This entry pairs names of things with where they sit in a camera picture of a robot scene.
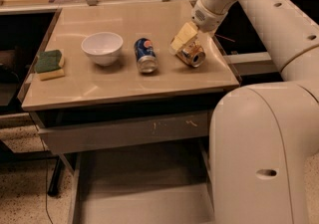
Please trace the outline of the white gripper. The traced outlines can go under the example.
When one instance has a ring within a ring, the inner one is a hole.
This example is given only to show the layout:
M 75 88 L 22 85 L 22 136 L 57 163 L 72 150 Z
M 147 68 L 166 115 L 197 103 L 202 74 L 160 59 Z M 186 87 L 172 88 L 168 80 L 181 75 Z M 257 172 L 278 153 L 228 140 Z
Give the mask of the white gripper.
M 179 52 L 182 50 L 188 43 L 196 38 L 198 29 L 203 33 L 215 33 L 225 17 L 226 13 L 218 14 L 211 12 L 204 7 L 200 0 L 197 0 L 191 10 L 192 22 L 186 22 L 180 28 L 171 40 L 169 50 L 171 52 Z

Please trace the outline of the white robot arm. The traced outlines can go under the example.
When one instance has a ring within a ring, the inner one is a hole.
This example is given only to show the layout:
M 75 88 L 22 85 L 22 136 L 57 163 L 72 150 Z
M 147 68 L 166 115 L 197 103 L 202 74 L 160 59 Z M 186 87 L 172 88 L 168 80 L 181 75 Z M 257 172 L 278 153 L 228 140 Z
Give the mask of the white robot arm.
M 212 32 L 239 3 L 281 82 L 238 88 L 209 130 L 215 224 L 308 224 L 306 159 L 319 150 L 319 29 L 290 0 L 198 0 L 197 30 Z

